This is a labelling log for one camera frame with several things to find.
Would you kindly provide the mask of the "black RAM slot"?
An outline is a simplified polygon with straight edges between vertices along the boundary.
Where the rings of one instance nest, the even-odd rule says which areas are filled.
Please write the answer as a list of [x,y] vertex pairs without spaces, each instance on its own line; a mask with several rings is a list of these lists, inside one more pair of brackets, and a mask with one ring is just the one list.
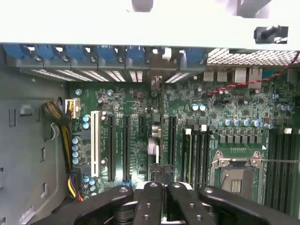
[[195,133],[195,165],[194,165],[194,169],[195,169],[195,176],[194,176],[194,183],[195,183],[195,187],[198,186],[199,183],[199,167],[200,167],[200,142],[201,142],[201,136],[200,136],[200,131],[197,130],[197,132]]
[[[285,144],[285,138],[283,134],[279,134],[278,136],[278,156],[277,159],[284,159],[284,144]],[[278,189],[278,193],[277,193],[277,210],[281,211],[281,187],[282,187],[282,162],[278,162],[277,164],[277,189]]]
[[207,169],[206,169],[206,164],[207,164],[207,159],[206,159],[206,155],[207,155],[207,125],[201,125],[201,129],[200,129],[200,138],[199,140],[201,141],[200,144],[200,162],[201,162],[201,166],[200,166],[200,184],[201,187],[204,187],[206,184],[206,173],[207,173]]
[[[269,150],[268,150],[268,159],[274,159],[276,156],[275,145],[276,141],[276,131],[274,129],[269,131]],[[266,196],[265,203],[266,206],[272,208],[272,190],[273,190],[273,175],[274,175],[274,162],[269,161],[267,167],[267,182],[266,182]]]
[[204,161],[203,161],[203,184],[208,185],[209,169],[210,169],[210,134],[209,130],[204,135]]
[[295,218],[300,218],[300,135],[295,136],[295,160],[294,165],[295,181],[294,181],[294,210]]
[[[184,129],[182,136],[182,162],[181,162],[181,178],[182,181],[188,183],[187,181],[187,169],[188,169],[188,136],[186,134],[187,129]],[[194,131],[192,129],[193,134],[193,145],[194,145]]]
[[[286,135],[287,137],[287,160],[293,159],[293,135]],[[285,202],[285,213],[290,214],[290,201],[291,201],[291,185],[292,185],[292,168],[291,168],[291,163],[286,163],[286,168],[287,168],[287,178],[286,178],[286,189],[285,189],[285,196],[286,196],[286,202]]]

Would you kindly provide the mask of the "installed green RAM stick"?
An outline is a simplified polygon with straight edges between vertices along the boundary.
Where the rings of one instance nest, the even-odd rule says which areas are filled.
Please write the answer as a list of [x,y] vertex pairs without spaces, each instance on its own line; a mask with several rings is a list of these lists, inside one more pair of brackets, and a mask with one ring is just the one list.
[[192,181],[192,165],[193,165],[193,134],[192,129],[188,128],[186,131],[188,140],[188,168],[187,168],[187,182],[191,184]]

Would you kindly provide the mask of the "CPU socket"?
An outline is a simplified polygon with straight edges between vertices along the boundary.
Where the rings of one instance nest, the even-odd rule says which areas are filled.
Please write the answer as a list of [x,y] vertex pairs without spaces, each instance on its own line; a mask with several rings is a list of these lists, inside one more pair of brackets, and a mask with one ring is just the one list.
[[[218,149],[212,159],[218,158],[257,158],[262,159],[261,150]],[[264,164],[258,168],[251,166],[230,166],[215,168],[211,166],[209,184],[240,195],[256,203],[263,202],[264,193]]]

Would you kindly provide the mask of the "long black expansion slot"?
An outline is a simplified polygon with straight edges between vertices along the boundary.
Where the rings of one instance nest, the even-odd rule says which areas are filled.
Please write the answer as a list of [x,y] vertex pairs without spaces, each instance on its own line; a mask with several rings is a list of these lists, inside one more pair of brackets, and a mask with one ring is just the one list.
[[176,116],[168,119],[168,163],[174,165],[176,152]]
[[116,176],[116,119],[108,116],[108,181],[114,181]]
[[123,116],[123,181],[130,180],[130,115]]

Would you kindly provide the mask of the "metal socket cover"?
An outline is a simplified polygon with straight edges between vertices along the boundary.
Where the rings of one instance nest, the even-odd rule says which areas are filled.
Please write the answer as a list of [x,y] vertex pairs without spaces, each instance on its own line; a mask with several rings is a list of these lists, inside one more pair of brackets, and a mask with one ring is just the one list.
[[218,158],[211,163],[212,167],[251,166],[258,168],[262,160],[257,158]]

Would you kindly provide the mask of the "short black expansion slot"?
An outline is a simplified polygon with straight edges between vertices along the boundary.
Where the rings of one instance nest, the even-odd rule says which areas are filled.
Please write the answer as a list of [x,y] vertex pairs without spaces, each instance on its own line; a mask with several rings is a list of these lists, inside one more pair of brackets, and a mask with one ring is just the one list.
[[138,132],[140,135],[146,134],[146,117],[144,115],[138,117]]

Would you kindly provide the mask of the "white expansion slot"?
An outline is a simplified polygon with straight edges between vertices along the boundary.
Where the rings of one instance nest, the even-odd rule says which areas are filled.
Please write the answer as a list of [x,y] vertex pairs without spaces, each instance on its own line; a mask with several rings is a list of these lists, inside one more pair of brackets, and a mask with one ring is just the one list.
[[99,177],[101,173],[101,112],[91,111],[91,176]]

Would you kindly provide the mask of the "green motherboard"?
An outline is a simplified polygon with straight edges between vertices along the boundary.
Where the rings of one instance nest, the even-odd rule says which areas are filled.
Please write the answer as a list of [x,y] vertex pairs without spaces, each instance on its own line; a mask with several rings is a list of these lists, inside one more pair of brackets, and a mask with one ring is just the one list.
[[[300,74],[280,74],[275,70],[251,68],[246,70],[249,79],[258,80],[245,87],[227,87],[230,71],[209,71],[195,75],[184,82],[166,82],[160,91],[151,90],[140,83],[74,83],[71,93],[80,99],[80,117],[72,123],[72,157],[76,170],[80,198],[125,185],[138,189],[145,181],[183,182],[181,178],[182,136],[184,129],[194,131],[193,181],[195,194],[210,186],[211,161],[216,150],[261,150],[268,159],[269,131],[283,134],[284,160],[287,156],[287,137],[300,135]],[[91,111],[101,112],[101,173],[91,176]],[[116,176],[108,181],[108,116],[116,119]],[[130,115],[130,180],[123,181],[123,116]],[[138,117],[146,117],[146,134],[138,132]],[[176,152],[174,165],[168,163],[168,119],[176,116]],[[210,134],[210,169],[208,185],[195,187],[195,133],[207,125]],[[274,162],[272,209],[277,210],[278,162]],[[291,163],[292,185],[290,216],[294,210],[295,163]],[[285,213],[287,168],[282,164],[281,211]]]

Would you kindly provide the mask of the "thin metal locking lever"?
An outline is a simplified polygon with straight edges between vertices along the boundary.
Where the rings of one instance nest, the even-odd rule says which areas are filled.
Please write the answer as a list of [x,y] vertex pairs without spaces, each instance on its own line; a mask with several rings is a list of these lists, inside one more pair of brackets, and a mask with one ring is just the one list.
[[278,163],[300,163],[300,160],[284,160],[284,159],[260,159],[261,162],[278,162]]

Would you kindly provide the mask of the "white power connector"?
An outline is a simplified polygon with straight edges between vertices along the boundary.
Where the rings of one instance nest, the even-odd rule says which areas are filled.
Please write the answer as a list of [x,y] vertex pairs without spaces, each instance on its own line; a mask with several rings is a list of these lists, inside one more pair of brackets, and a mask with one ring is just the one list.
[[69,115],[71,119],[78,119],[80,117],[80,111],[81,104],[79,98],[65,100],[65,113]]

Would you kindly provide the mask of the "blue card retainer clip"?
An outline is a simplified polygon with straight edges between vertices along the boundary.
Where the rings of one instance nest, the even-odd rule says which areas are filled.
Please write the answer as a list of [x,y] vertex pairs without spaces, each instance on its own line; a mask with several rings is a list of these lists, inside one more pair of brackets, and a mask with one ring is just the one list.
[[116,59],[115,48],[112,45],[97,46],[97,55],[105,61],[114,61]]
[[10,57],[21,60],[31,58],[29,48],[23,44],[3,44],[3,48]]
[[128,46],[127,59],[132,60],[134,63],[144,62],[144,48],[142,46]]
[[58,59],[57,49],[53,45],[35,45],[35,52],[38,56],[46,60]]
[[67,55],[75,60],[86,60],[82,45],[66,45]]
[[204,48],[192,47],[184,48],[179,51],[181,65],[201,65],[208,57],[207,51]]

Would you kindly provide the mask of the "black open PC case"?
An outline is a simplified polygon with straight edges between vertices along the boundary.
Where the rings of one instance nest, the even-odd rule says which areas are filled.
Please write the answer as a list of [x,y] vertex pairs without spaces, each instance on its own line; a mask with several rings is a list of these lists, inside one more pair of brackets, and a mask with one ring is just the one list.
[[[267,27],[281,30],[261,38]],[[23,44],[31,58],[6,54],[3,44]],[[46,60],[35,45],[53,45]],[[86,60],[67,55],[82,45]],[[97,46],[112,45],[105,61]],[[144,62],[127,59],[128,46],[144,48]],[[179,51],[207,51],[201,65],[181,65]],[[180,82],[210,68],[300,69],[300,0],[0,0],[0,69],[58,81],[141,83],[160,74]]]

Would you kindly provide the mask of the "black knob on case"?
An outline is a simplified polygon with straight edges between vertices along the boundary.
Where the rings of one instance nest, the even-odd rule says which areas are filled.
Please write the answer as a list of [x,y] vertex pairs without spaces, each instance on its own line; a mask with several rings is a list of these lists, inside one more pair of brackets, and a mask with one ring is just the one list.
[[261,32],[262,39],[268,39],[271,36],[275,35],[277,32],[281,30],[281,26],[279,24],[267,27],[265,30]]

